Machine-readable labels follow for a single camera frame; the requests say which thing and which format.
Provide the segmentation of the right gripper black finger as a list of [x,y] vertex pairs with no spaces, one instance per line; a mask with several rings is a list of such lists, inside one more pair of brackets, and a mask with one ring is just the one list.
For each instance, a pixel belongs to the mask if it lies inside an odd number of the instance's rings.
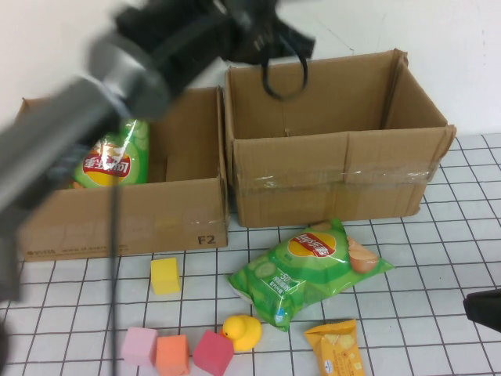
[[470,293],[463,300],[463,307],[469,320],[501,332],[500,289]]

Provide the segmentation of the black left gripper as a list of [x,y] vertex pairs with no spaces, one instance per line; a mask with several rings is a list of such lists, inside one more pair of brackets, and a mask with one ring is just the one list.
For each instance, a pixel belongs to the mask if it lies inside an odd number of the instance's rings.
[[224,1],[230,18],[228,46],[222,59],[233,63],[259,65],[270,59],[309,59],[315,39],[282,21],[277,1]]

